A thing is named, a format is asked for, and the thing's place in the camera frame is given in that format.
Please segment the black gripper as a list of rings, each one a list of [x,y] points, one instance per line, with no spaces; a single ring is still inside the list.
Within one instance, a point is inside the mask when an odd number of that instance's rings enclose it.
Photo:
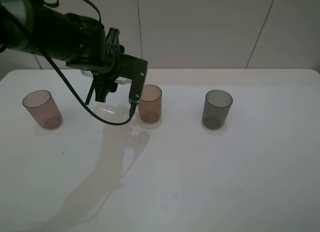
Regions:
[[[107,78],[115,78],[119,76],[122,62],[120,55],[124,54],[125,47],[120,44],[120,30],[110,27],[105,36],[105,62],[102,68],[92,71],[94,78],[85,99],[85,104],[89,105],[92,95],[95,92],[95,101],[100,103],[106,102],[108,93],[115,93],[118,84],[110,79],[95,78],[98,74],[106,74]]]

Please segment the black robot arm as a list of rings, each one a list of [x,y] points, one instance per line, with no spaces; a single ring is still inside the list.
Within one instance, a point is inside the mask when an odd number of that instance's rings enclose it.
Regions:
[[[54,9],[59,2],[44,0],[0,0],[0,37],[2,50],[10,49],[42,56],[57,69],[54,60],[67,67],[89,71],[93,81],[85,103],[92,94],[97,102],[105,102],[108,93],[117,90],[123,73],[119,55],[119,30],[105,31],[101,19]]]

